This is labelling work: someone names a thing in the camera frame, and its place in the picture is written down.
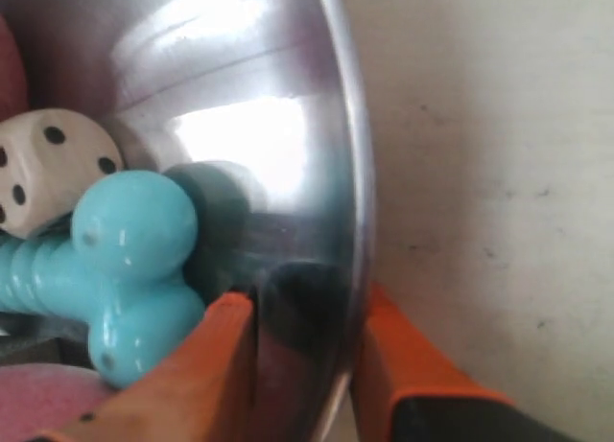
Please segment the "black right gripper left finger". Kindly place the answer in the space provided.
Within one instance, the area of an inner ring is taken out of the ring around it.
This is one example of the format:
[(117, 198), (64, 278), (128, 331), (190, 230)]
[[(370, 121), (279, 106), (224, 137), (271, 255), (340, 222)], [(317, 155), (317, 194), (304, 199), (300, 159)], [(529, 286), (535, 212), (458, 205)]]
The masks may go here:
[(254, 394), (254, 303), (228, 292), (143, 379), (37, 441), (243, 441)]

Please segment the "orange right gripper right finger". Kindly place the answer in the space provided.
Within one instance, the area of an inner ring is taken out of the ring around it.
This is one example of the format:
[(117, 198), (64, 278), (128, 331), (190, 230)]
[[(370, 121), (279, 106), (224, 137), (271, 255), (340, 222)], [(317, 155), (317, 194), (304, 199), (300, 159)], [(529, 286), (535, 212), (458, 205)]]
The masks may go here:
[(613, 306), (550, 289), (372, 283), (350, 386), (363, 441), (609, 441)]

